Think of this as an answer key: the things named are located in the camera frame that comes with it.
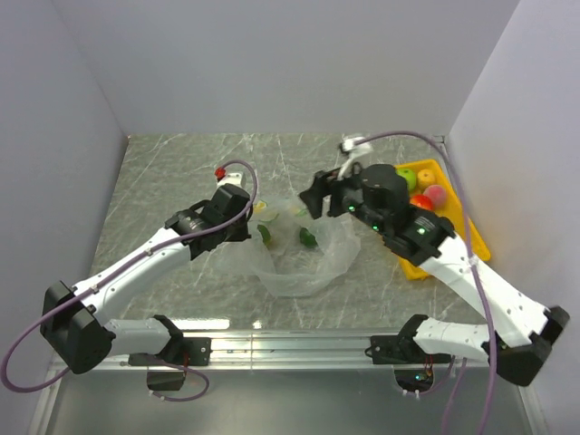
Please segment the dark green vegetable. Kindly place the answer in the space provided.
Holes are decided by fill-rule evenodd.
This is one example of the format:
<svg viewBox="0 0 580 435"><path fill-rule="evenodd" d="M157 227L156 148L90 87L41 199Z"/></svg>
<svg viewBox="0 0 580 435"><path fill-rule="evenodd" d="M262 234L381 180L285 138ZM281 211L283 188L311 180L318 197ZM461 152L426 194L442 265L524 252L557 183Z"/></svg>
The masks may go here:
<svg viewBox="0 0 580 435"><path fill-rule="evenodd" d="M300 228L298 236L303 246L308 248L317 247L316 237L306 227Z"/></svg>

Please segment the clear plastic bag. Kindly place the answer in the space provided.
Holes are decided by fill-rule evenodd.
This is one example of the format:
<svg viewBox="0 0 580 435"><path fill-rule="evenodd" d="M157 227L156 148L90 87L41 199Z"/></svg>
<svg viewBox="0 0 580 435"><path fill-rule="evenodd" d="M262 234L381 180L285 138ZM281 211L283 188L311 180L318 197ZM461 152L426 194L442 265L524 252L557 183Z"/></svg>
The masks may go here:
<svg viewBox="0 0 580 435"><path fill-rule="evenodd" d="M228 243L217 256L217 270L229 276L254 276L276 297L307 297L327 287L353 265L361 249L350 216L312 219L296 198L261 198L278 208L275 221L251 217L251 238ZM317 247L299 241L306 227Z"/></svg>

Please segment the red fruit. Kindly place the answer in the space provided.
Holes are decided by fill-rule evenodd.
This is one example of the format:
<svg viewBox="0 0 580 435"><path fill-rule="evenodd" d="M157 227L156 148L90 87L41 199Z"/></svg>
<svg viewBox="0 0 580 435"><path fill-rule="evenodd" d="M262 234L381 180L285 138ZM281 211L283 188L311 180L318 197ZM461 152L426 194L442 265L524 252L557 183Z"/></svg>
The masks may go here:
<svg viewBox="0 0 580 435"><path fill-rule="evenodd" d="M434 204L432 200L428 196L423 194L417 194L412 196L410 199L410 203L415 207L423 208L428 211L434 210Z"/></svg>

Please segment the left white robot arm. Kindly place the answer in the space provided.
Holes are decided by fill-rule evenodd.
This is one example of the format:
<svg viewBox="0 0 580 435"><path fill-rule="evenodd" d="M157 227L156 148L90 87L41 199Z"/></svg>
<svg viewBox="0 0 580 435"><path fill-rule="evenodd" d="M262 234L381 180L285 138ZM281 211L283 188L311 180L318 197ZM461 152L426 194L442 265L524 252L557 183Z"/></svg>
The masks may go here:
<svg viewBox="0 0 580 435"><path fill-rule="evenodd" d="M43 312L55 314L41 324L41 335L75 374L86 373L113 355L142 353L163 364L183 362L183 333L167 316L122 321L120 312L173 269L224 242L248 239L251 202L245 190L226 183L211 199L175 213L113 266L74 287L51 285Z"/></svg>

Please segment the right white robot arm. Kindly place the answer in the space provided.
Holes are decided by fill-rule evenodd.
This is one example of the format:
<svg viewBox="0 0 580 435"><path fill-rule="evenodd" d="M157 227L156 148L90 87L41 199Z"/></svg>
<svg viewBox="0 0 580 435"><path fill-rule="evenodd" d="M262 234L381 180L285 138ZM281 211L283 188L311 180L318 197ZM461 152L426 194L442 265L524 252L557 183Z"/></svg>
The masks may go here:
<svg viewBox="0 0 580 435"><path fill-rule="evenodd" d="M318 171L299 198L314 219L349 214L375 233L396 256L435 277L471 308L483 324L449 323L413 315L392 345L372 339L374 359L418 363L429 355L486 362L517 386L537 377L570 316L517 290L468 250L451 221L411 203L406 180L387 164Z"/></svg>

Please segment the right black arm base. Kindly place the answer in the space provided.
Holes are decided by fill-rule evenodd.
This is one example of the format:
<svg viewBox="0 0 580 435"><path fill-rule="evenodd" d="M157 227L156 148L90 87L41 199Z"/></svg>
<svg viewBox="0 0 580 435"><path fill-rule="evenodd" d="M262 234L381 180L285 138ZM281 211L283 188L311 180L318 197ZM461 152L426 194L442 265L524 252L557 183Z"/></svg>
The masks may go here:
<svg viewBox="0 0 580 435"><path fill-rule="evenodd" d="M364 354L373 365L390 365L402 394L417 399L443 386L455 365L453 356L425 353L415 344L401 343L397 335L373 335Z"/></svg>

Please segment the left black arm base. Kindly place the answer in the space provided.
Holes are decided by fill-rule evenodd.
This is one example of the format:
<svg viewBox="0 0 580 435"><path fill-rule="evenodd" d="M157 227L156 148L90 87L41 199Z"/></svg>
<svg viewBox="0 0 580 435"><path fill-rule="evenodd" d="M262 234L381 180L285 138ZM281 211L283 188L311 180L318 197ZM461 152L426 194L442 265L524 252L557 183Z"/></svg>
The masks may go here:
<svg viewBox="0 0 580 435"><path fill-rule="evenodd" d="M184 337L178 344L158 355L134 353L129 356L130 367L147 369L146 383L152 395L165 401L193 401L208 392L209 379L198 370L210 361L212 340L209 337ZM166 393L180 392L188 378L201 380L201 390L190 397L169 397Z"/></svg>

